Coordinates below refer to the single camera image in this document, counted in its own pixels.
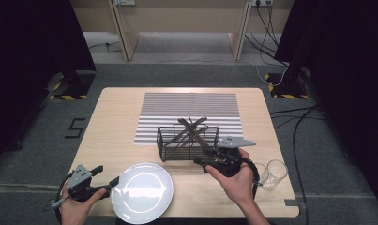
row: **striped mat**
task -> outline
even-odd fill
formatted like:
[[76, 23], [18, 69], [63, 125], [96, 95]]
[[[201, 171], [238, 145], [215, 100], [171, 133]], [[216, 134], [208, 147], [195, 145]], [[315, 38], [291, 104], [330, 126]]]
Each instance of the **striped mat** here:
[[157, 145], [158, 127], [178, 124], [178, 118], [219, 127], [220, 137], [243, 137], [235, 94], [220, 93], [145, 93], [134, 143]]

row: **black cable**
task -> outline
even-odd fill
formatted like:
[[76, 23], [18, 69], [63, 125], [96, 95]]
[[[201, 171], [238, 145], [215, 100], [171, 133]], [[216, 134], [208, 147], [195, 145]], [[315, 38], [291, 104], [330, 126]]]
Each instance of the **black cable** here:
[[279, 43], [271, 36], [270, 32], [268, 31], [268, 28], [265, 25], [265, 21], [264, 21], [262, 15], [261, 15], [261, 12], [259, 11], [259, 8], [256, 8], [256, 10], [258, 11], [258, 15], [261, 18], [261, 21], [262, 21], [262, 23], [263, 23], [263, 25], [265, 27], [266, 34], [270, 36], [270, 38], [273, 40], [273, 42], [276, 44], [276, 46], [279, 46]]
[[[259, 42], [259, 40], [257, 40], [257, 39], [255, 38], [255, 36], [253, 35], [253, 33], [250, 33], [250, 34], [252, 35], [252, 38], [253, 38], [258, 44], [260, 44], [260, 45], [262, 46], [262, 43]], [[270, 49], [270, 48], [268, 48], [268, 47], [266, 47], [266, 46], [264, 46], [264, 48], [267, 49], [267, 50], [269, 50], [269, 51], [271, 51], [271, 52], [273, 52], [273, 53], [276, 52], [276, 50]]]
[[[274, 129], [277, 129], [277, 128], [281, 127], [282, 125], [285, 125], [285, 124], [287, 124], [287, 123], [289, 123], [289, 122], [291, 122], [291, 121], [293, 121], [293, 120], [295, 120], [295, 119], [299, 119], [299, 118], [301, 118], [301, 116], [296, 116], [296, 115], [281, 115], [281, 116], [275, 116], [275, 117], [271, 117], [271, 118], [274, 119], [274, 118], [284, 117], [284, 116], [289, 116], [289, 117], [293, 117], [293, 118], [290, 118], [290, 119], [288, 119], [287, 121], [283, 122], [282, 124], [280, 124], [280, 125], [274, 127]], [[325, 119], [314, 118], [314, 117], [306, 117], [305, 119], [325, 120]]]
[[273, 6], [271, 6], [271, 2], [269, 1], [266, 1], [266, 3], [267, 3], [267, 8], [268, 8], [269, 24], [271, 25], [271, 33], [273, 34], [274, 39], [277, 41], [276, 34], [274, 33], [273, 21], [271, 20], [271, 17], [273, 15]]
[[106, 42], [104, 44], [100, 43], [100, 44], [92, 45], [92, 46], [88, 47], [88, 49], [92, 49], [92, 48], [97, 47], [97, 46], [105, 45], [105, 46], [107, 46], [107, 52], [109, 52], [109, 53], [121, 52], [122, 50], [113, 50], [113, 51], [110, 51], [110, 46], [114, 45], [114, 44], [116, 44], [118, 42], [119, 41], [116, 41], [116, 42], [113, 42], [113, 43]]
[[[247, 39], [247, 41], [249, 41], [249, 43], [256, 49], [256, 50], [258, 50], [258, 51], [260, 51], [260, 52], [263, 52], [263, 53], [265, 53], [265, 54], [267, 54], [268, 56], [270, 56], [271, 58], [274, 58], [274, 56], [272, 55], [272, 54], [270, 54], [269, 52], [266, 52], [266, 51], [264, 51], [264, 50], [262, 50], [261, 48], [259, 48], [255, 43], [253, 43], [250, 39], [249, 39], [249, 37], [247, 36], [247, 35], [245, 35], [245, 38]], [[284, 68], [287, 68], [288, 67], [288, 65], [287, 64], [285, 64], [284, 62], [281, 62], [281, 61], [278, 61], [278, 60], [276, 60], [277, 62], [279, 62], [279, 63], [281, 63], [283, 66], [281, 66], [281, 65], [276, 65], [276, 64], [269, 64], [269, 63], [266, 63], [265, 61], [265, 63], [266, 64], [268, 64], [268, 65], [273, 65], [273, 66], [278, 66], [278, 67], [284, 67]]]
[[309, 110], [312, 108], [316, 108], [316, 106], [311, 106], [311, 107], [305, 107], [305, 108], [297, 108], [297, 109], [292, 109], [292, 110], [284, 110], [284, 111], [276, 111], [276, 112], [271, 112], [270, 114], [277, 114], [277, 113], [288, 113], [288, 112], [294, 112], [294, 111], [302, 111], [302, 110]]
[[263, 56], [262, 56], [262, 52], [263, 52], [263, 47], [265, 46], [265, 38], [267, 38], [267, 34], [265, 34], [265, 37], [264, 37], [264, 40], [262, 41], [262, 45], [261, 45], [261, 52], [260, 52], [260, 56], [261, 56], [261, 59], [264, 63], [266, 63], [266, 61], [263, 59]]
[[297, 163], [297, 156], [296, 156], [296, 146], [295, 146], [295, 136], [296, 136], [296, 132], [297, 132], [297, 128], [299, 127], [299, 124], [300, 122], [302, 122], [302, 120], [306, 117], [306, 115], [308, 115], [312, 110], [314, 110], [316, 107], [318, 107], [318, 105], [315, 105], [313, 107], [310, 107], [299, 119], [299, 121], [297, 121], [296, 123], [296, 126], [295, 126], [295, 129], [294, 129], [294, 135], [293, 135], [293, 138], [292, 138], [292, 146], [293, 146], [293, 151], [294, 151], [294, 160], [295, 160], [295, 167], [296, 167], [296, 173], [297, 173], [297, 178], [298, 178], [298, 181], [299, 181], [299, 185], [300, 185], [300, 189], [302, 191], [302, 196], [303, 196], [303, 203], [305, 204], [305, 212], [306, 212], [306, 225], [309, 224], [309, 209], [308, 209], [308, 202], [307, 202], [307, 199], [306, 199], [306, 195], [305, 195], [305, 189], [303, 188], [303, 183], [302, 183], [302, 177], [300, 175], [300, 172], [299, 172], [299, 166], [298, 166], [298, 163]]
[[261, 184], [259, 183], [261, 177], [259, 175], [259, 172], [258, 172], [258, 168], [256, 167], [256, 165], [253, 163], [252, 160], [250, 160], [249, 158], [241, 158], [243, 162], [247, 163], [247, 165], [250, 167], [250, 169], [252, 170], [253, 172], [253, 187], [252, 187], [252, 196], [253, 196], [253, 199], [255, 199], [255, 196], [256, 196], [256, 191], [258, 189], [258, 186], [260, 186]]

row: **black wire basket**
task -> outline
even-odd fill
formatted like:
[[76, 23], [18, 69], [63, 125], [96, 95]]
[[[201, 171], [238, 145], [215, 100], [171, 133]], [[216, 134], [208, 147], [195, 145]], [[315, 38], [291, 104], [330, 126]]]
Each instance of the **black wire basket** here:
[[[219, 141], [219, 128], [199, 125], [196, 130], [205, 129], [198, 136], [202, 138], [208, 146], [216, 146]], [[162, 161], [167, 160], [193, 160], [194, 156], [203, 156], [203, 150], [195, 137], [180, 124], [171, 127], [159, 127], [157, 134], [157, 146], [159, 157]]]

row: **glass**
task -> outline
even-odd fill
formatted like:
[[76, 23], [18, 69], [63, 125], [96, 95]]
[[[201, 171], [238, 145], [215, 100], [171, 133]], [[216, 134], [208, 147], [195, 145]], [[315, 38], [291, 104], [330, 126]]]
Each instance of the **glass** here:
[[265, 171], [261, 175], [261, 183], [266, 190], [273, 190], [277, 184], [288, 174], [286, 165], [277, 159], [268, 162]]

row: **hand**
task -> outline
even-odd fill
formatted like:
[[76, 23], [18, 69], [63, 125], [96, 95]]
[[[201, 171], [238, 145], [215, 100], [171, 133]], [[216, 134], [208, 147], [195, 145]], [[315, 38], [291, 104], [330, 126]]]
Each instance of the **hand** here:
[[[242, 158], [249, 158], [249, 153], [239, 148]], [[212, 166], [206, 166], [205, 169], [211, 174], [223, 187], [227, 196], [236, 204], [252, 201], [253, 172], [247, 163], [241, 164], [241, 169], [235, 176], [226, 177]]]
[[[239, 148], [239, 153], [242, 158], [249, 158], [249, 153], [241, 148]], [[238, 205], [249, 225], [269, 224], [258, 204], [253, 200], [253, 171], [247, 163], [242, 163], [239, 172], [232, 177], [224, 176], [209, 165], [205, 169], [219, 181], [227, 196]]]
[[[68, 197], [67, 183], [63, 186], [62, 198]], [[88, 213], [94, 205], [106, 193], [106, 189], [100, 189], [86, 202], [77, 202], [72, 199], [66, 199], [60, 206], [63, 225], [82, 225], [86, 222]]]

